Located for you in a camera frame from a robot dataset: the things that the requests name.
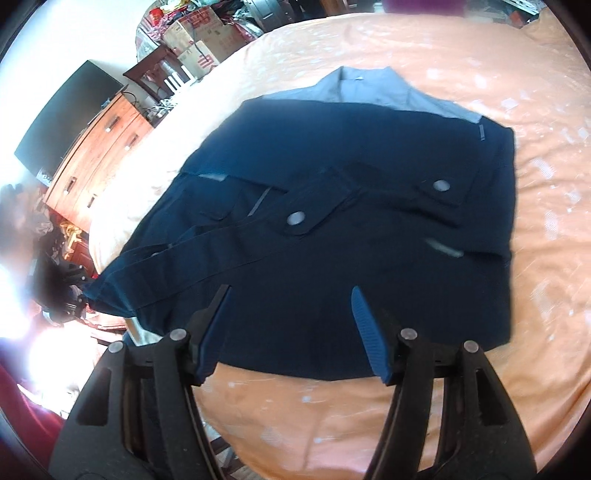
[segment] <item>purple cloth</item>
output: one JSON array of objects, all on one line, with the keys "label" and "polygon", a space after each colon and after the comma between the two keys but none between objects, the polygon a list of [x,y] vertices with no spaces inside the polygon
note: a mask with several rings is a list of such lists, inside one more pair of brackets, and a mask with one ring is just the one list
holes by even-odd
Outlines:
[{"label": "purple cloth", "polygon": [[466,0],[382,0],[384,11],[398,14],[464,16]]}]

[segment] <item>bed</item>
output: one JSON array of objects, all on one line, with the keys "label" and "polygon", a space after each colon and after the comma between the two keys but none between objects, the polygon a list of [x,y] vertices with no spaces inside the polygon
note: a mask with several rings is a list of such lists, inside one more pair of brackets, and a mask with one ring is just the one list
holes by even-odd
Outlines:
[{"label": "bed", "polygon": [[[185,159],[242,101],[305,87],[341,65],[391,66],[414,87],[514,129],[513,335],[488,353],[543,467],[591,399],[591,76],[545,9],[521,30],[428,15],[354,14],[264,35],[186,92],[96,201],[97,269],[119,253]],[[137,341],[142,335],[129,323]],[[371,460],[392,388],[219,364],[195,390],[205,419],[265,478],[355,479]],[[422,467],[433,462],[436,385]]]}]

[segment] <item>white wall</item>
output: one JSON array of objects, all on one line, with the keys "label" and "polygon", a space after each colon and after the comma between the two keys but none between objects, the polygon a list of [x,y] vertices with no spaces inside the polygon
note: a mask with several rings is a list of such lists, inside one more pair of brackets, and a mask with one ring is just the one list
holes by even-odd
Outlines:
[{"label": "white wall", "polygon": [[[48,0],[0,63],[0,185],[27,175],[14,151],[37,114],[86,60],[124,85],[135,65],[135,30],[154,0]],[[140,101],[145,92],[132,84]]]}]

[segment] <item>snap button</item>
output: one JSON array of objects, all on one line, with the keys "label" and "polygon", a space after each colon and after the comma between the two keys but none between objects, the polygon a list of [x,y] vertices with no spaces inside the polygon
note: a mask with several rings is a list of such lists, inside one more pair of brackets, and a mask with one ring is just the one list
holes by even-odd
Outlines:
[{"label": "snap button", "polygon": [[289,217],[287,217],[287,224],[299,225],[305,220],[305,218],[306,214],[304,212],[294,212]]},{"label": "snap button", "polygon": [[449,182],[445,181],[445,180],[437,180],[434,184],[433,184],[433,188],[435,190],[437,190],[438,192],[446,192],[449,190],[450,185]]}]

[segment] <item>black screen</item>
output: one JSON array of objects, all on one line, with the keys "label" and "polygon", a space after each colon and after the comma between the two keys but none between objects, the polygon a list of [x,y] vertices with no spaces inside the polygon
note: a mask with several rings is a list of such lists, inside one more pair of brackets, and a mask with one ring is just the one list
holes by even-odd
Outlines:
[{"label": "black screen", "polygon": [[53,176],[78,135],[122,84],[85,62],[51,97],[22,138],[14,154],[36,176]]}]

